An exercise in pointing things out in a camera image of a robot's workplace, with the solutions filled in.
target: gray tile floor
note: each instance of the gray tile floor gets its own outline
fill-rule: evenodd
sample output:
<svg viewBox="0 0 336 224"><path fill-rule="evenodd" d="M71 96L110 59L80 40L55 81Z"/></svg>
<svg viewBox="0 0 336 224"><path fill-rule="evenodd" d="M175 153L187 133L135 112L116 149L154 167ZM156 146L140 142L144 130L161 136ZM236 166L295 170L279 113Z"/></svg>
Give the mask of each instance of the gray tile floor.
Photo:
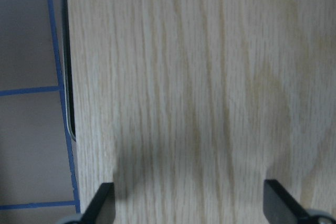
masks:
<svg viewBox="0 0 336 224"><path fill-rule="evenodd" d="M0 90L56 86L47 0L0 6Z"/></svg>
<svg viewBox="0 0 336 224"><path fill-rule="evenodd" d="M33 209L15 209L0 211L1 224L18 224L18 223L43 223L54 224L60 216L72 215L75 212L74 206L66 207L43 207Z"/></svg>
<svg viewBox="0 0 336 224"><path fill-rule="evenodd" d="M58 86L47 0L0 5L0 95ZM59 37L59 0L54 8ZM74 202L61 105L58 91L0 96L0 224L54 223L76 212L74 206L2 209Z"/></svg>

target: wooden surface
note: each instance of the wooden surface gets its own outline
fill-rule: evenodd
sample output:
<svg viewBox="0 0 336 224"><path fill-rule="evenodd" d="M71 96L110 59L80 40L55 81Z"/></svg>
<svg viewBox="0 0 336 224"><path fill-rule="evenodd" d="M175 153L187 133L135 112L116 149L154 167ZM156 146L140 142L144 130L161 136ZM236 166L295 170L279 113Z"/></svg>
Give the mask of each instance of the wooden surface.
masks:
<svg viewBox="0 0 336 224"><path fill-rule="evenodd" d="M69 0L84 210L266 223L263 180L336 215L336 0Z"/></svg>

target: blue painter's tape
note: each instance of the blue painter's tape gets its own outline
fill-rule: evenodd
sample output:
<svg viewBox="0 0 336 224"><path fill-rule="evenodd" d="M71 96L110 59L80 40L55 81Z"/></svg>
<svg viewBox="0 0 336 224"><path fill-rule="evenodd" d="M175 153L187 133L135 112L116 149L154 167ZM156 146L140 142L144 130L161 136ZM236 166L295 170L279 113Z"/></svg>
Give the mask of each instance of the blue painter's tape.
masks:
<svg viewBox="0 0 336 224"><path fill-rule="evenodd" d="M59 86L3 90L0 91L0 97L4 97L6 95L31 94L31 93L53 92L53 91L59 91Z"/></svg>
<svg viewBox="0 0 336 224"><path fill-rule="evenodd" d="M71 172L73 198L75 200L76 212L79 213L80 212L79 196L78 196L78 188L77 188L77 181L76 181L76 174L75 174L75 164L74 164L74 159L73 159L74 157L72 154L71 137L70 137L70 134L67 128L65 92L64 92L64 83L63 83L62 72L61 72L61 63L59 59L59 48L58 48L58 39L57 39L57 32L56 32L54 4L53 4L53 0L47 0L47 1L48 1L48 9L49 9L49 20L50 20L50 27L51 27L52 43L54 47L57 80L58 80L58 86L59 86L59 95L60 95L61 106L62 106L63 123L64 123L66 143L67 143L67 150L68 150L69 167L70 167L70 172Z"/></svg>
<svg viewBox="0 0 336 224"><path fill-rule="evenodd" d="M0 210L39 208L39 207L62 207L62 206L74 206L75 204L76 202L74 200L57 201L57 202L42 202L42 203L28 203L28 204L19 204L19 205L0 206Z"/></svg>

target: wood panel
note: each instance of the wood panel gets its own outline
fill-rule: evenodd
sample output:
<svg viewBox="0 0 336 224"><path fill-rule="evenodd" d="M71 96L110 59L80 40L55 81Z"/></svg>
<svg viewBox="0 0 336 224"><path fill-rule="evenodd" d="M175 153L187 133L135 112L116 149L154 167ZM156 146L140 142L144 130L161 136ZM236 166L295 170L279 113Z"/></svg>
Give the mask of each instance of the wood panel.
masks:
<svg viewBox="0 0 336 224"><path fill-rule="evenodd" d="M81 209L266 223L263 180L336 214L336 0L68 0Z"/></svg>

